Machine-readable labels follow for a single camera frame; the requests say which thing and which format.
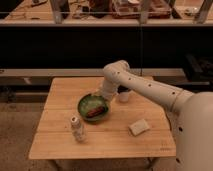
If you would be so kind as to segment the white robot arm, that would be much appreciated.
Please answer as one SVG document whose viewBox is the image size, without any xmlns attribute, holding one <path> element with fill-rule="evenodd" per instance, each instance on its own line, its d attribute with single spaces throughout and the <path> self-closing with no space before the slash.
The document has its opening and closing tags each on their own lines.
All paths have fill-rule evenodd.
<svg viewBox="0 0 213 171">
<path fill-rule="evenodd" d="M 123 86 L 178 115 L 176 171 L 213 171 L 213 92 L 193 93 L 145 79 L 132 74 L 125 60 L 107 64 L 103 75 L 105 99 Z"/>
</svg>

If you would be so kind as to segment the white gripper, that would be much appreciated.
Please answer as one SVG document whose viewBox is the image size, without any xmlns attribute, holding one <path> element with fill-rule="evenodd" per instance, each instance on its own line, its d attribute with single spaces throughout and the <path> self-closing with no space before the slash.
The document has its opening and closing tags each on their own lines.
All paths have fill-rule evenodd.
<svg viewBox="0 0 213 171">
<path fill-rule="evenodd" d="M 114 85 L 103 84 L 100 88 L 100 94 L 104 99 L 111 101 L 116 94 L 116 87 Z"/>
</svg>

